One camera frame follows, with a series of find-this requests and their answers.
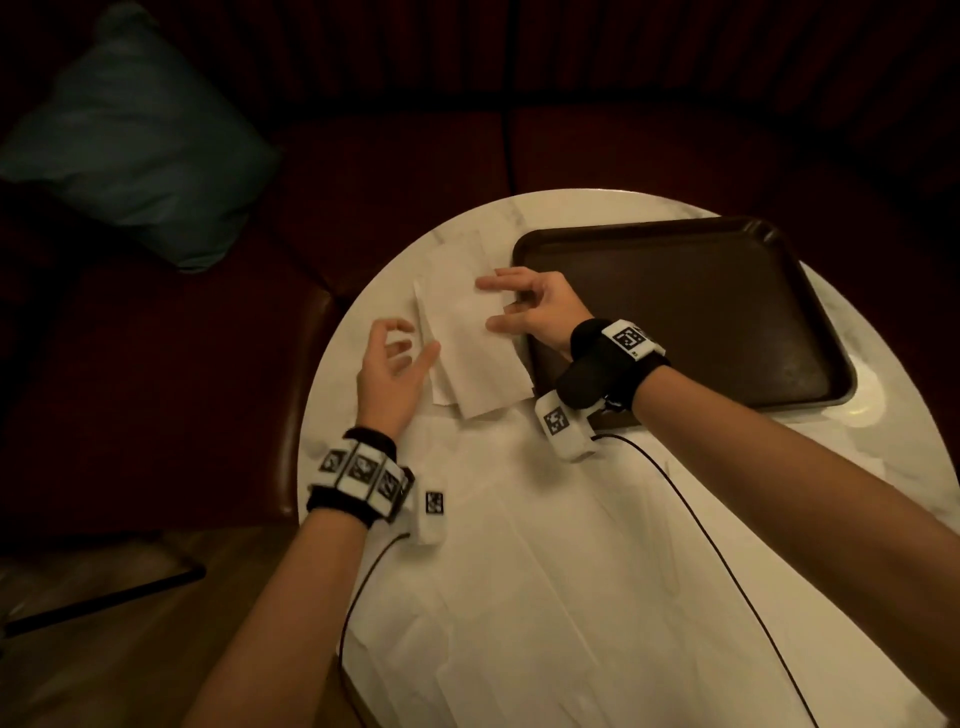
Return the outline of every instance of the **person's right arm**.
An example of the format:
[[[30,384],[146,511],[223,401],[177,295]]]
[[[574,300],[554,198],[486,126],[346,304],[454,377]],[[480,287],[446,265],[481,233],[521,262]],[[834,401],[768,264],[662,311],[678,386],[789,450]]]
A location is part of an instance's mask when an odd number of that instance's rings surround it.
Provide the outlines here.
[[[590,318],[561,274],[501,269],[477,285],[532,291],[533,301],[492,317],[488,328],[531,333],[567,356],[570,333]],[[931,701],[960,720],[960,537],[845,458],[669,367],[640,384],[633,410]]]

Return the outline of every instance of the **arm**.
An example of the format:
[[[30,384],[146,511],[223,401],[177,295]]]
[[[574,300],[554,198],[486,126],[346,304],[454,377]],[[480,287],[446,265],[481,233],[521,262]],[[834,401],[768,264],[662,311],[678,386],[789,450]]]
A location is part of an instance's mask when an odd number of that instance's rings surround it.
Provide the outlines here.
[[[402,319],[373,323],[357,376],[357,424],[394,442],[413,418],[423,380],[440,352],[435,343],[416,362],[398,355],[410,342],[388,345],[387,332],[395,329],[414,330]],[[340,510],[310,513],[184,726],[313,725],[367,531],[366,523]]]
[[[532,291],[488,320],[569,357],[590,314],[559,273],[477,281]],[[937,706],[960,718],[960,537],[892,486],[669,367],[634,413],[742,521],[842,609]]]

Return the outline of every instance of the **green pillow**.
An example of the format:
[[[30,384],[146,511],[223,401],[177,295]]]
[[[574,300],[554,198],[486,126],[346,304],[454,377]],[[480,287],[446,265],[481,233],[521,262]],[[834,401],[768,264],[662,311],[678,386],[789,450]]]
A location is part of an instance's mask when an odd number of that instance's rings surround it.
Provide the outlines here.
[[[279,155],[135,3],[0,147],[0,177],[38,182],[184,270],[222,258]]]

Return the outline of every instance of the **folded napkin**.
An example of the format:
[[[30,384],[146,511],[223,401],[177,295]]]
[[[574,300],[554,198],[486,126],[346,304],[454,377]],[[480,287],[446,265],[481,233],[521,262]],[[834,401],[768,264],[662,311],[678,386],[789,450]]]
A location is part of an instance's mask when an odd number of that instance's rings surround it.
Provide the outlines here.
[[[414,283],[423,343],[436,338],[443,345],[431,376],[434,403],[455,402],[465,419],[533,397],[513,340],[487,331],[487,319],[503,313],[502,298],[478,291],[474,281],[492,273],[476,233],[431,252]]]

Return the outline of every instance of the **person's left arm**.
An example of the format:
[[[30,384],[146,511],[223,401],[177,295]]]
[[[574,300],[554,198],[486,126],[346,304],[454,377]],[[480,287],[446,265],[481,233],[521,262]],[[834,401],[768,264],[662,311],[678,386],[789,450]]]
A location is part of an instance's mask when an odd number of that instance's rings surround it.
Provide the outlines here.
[[[414,327],[402,319],[373,323],[357,375],[357,426],[395,443],[413,418],[440,345],[413,361],[403,354],[409,341],[387,344],[392,330]],[[184,726],[313,725],[370,522],[332,506],[311,511]]]

